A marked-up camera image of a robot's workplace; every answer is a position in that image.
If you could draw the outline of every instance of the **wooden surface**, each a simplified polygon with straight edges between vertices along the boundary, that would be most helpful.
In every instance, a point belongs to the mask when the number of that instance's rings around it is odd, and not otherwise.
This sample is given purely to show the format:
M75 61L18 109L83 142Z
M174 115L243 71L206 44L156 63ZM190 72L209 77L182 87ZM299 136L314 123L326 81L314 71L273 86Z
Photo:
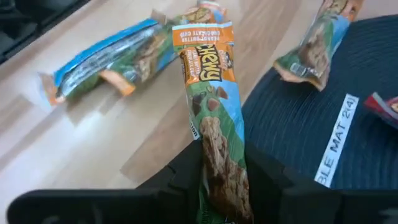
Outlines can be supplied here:
M234 22L242 102L273 60L300 41L321 0L220 0ZM0 223L33 189L134 188L191 140L180 62L132 96L102 85L74 105L49 108L37 72L51 73L91 44L150 15L195 0L91 0L0 66ZM396 0L366 0L358 19L398 13Z

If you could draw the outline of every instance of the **black placemat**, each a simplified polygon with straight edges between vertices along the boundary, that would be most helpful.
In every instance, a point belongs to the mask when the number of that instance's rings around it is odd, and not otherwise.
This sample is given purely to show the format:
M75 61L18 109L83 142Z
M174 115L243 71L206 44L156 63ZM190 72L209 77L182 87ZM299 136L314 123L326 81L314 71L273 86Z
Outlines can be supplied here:
M243 106L246 139L314 178L348 93L359 105L331 188L398 189L398 131L363 106L375 91L398 95L398 16L353 23L322 92L268 71Z

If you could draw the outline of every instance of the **black object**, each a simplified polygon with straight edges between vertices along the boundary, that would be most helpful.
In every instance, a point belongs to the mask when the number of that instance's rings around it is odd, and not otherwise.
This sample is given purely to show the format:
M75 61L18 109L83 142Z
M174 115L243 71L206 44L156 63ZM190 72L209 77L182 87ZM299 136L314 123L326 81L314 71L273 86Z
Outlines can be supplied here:
M246 144L255 223L397 223L397 191L337 191ZM201 142L194 141L136 190L38 190L15 199L10 224L194 223Z
M0 0L0 63L89 0Z
M398 131L367 110L375 91L398 95L398 16L352 23L333 56L326 88L287 83L271 69L243 106L245 137L314 179L345 95L359 97L333 189L398 189Z

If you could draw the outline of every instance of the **dark blue placemat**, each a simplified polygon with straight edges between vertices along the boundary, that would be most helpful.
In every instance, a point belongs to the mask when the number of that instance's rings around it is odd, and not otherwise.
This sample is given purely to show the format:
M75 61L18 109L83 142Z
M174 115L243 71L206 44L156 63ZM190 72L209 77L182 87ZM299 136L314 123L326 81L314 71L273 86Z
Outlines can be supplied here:
M353 23L322 92L268 71L243 106L246 139L313 179L348 93L359 105L331 188L398 189L398 130L363 106L375 91L398 95L398 16Z

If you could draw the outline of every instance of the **white label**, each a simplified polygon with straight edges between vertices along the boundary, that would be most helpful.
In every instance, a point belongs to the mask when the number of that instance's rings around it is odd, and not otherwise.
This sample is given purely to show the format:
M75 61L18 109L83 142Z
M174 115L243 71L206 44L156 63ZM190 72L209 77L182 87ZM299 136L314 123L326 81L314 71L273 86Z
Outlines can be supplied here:
M326 187L330 187L333 180L358 101L358 97L346 94L328 146L325 149L317 174L315 175L315 181Z
M193 135L193 140L197 140L200 138L198 130L195 128L195 125L192 122L191 116L189 116L189 125L191 127L191 132Z

